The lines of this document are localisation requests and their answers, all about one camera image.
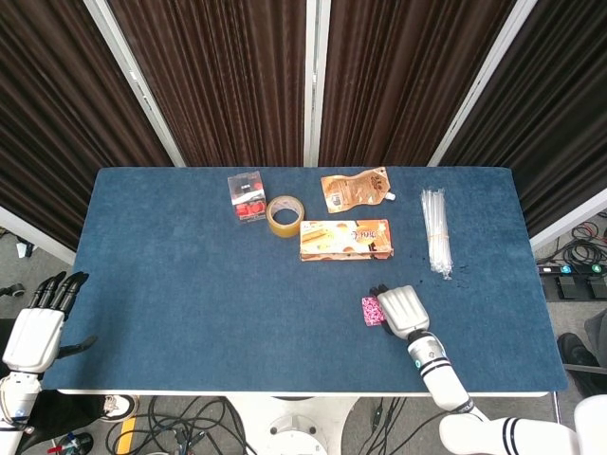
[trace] pink package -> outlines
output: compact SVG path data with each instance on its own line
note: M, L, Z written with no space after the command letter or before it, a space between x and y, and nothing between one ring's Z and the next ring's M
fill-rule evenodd
M381 325L386 320L381 305L375 297L363 297L362 298L362 314L364 315L364 323L368 327L374 325Z

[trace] snack box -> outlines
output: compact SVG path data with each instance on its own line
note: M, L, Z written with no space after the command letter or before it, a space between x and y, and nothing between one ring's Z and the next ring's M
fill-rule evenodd
M302 261L388 259L394 255L388 220L302 221Z

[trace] tape roll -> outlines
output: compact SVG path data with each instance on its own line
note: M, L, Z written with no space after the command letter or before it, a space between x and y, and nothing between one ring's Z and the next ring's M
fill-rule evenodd
M279 210L294 211L297 214L297 220L288 225L281 225L274 219L274 215ZM295 197L278 196L277 198L272 199L267 205L266 216L269 228L272 229L272 232L283 238L293 237L300 232L300 224L304 218L304 205Z

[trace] blue tabletop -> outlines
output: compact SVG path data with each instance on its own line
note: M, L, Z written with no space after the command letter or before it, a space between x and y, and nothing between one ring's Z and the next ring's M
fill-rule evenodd
M415 288L469 391L566 388L509 170L388 168L394 202L329 214L321 177L360 168L261 168L268 200L293 195L308 220L389 220L394 258L309 263L299 237L236 220L227 178L245 171L100 171L63 343L99 340L57 361L47 389L426 391L405 342L364 323L382 282ZM426 188L445 189L450 281L430 271Z

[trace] curtain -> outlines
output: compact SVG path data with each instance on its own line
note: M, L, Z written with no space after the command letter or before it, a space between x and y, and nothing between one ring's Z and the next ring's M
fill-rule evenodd
M82 2L0 20L0 206L75 249L99 168L171 161Z
M440 163L512 169L531 236L607 188L606 24L541 0Z
M111 0L191 166L297 166L304 0Z
M320 164L425 166L513 0L333 0Z

